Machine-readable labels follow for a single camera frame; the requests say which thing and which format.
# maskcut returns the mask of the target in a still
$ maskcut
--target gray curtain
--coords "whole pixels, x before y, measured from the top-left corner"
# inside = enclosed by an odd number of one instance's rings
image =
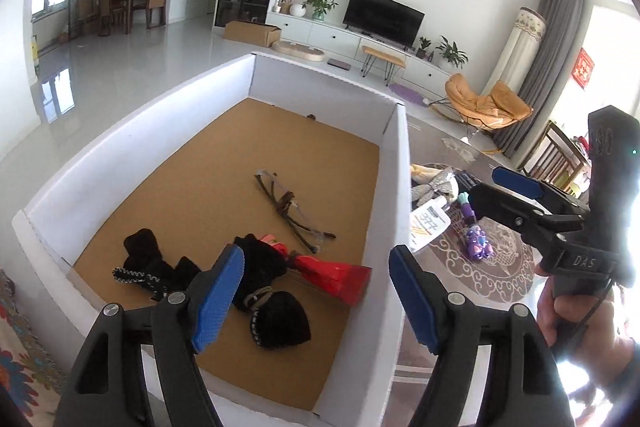
[[[538,13],[546,20],[546,34],[518,96],[533,108],[533,114],[494,133],[494,143],[507,158],[522,144],[538,111],[558,82],[580,22],[584,0],[540,0]]]

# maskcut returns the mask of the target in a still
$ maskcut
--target metal screw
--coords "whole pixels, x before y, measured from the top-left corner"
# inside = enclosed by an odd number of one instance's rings
[[[465,296],[458,292],[450,293],[447,295],[447,299],[451,304],[455,304],[456,306],[460,306],[465,303]]]
[[[112,304],[107,304],[103,309],[102,309],[102,313],[104,313],[105,315],[107,315],[107,317],[111,317],[112,315],[115,315],[116,313],[118,313],[118,310],[120,309],[120,306],[118,306],[116,303],[112,303]]]
[[[169,304],[181,304],[187,296],[182,292],[173,292],[171,295],[167,297]]]
[[[513,313],[515,313],[518,317],[526,317],[529,315],[529,310],[524,304],[516,304],[513,307]]]

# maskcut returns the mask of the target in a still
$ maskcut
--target red bag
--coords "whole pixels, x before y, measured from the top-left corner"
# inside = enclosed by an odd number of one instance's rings
[[[300,272],[307,281],[329,295],[337,297],[349,306],[355,306],[362,300],[371,277],[369,267],[320,261],[312,255],[289,255],[287,247],[276,242],[273,235],[265,235],[260,240],[271,245],[285,257],[291,269]]]

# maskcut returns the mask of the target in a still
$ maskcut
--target purple toy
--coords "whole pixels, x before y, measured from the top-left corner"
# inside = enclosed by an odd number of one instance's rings
[[[476,219],[476,213],[469,204],[469,197],[466,192],[462,192],[458,196],[458,202],[460,203],[460,210],[465,217],[465,224],[469,227],[466,229],[466,255],[473,261],[479,261],[480,259],[487,259],[494,256],[494,249],[489,244],[489,240],[486,238],[484,230],[478,225]]]

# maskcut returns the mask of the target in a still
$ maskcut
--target tv screen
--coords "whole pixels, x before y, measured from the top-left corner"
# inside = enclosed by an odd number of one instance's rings
[[[343,24],[413,46],[424,13],[392,0],[349,0]]]

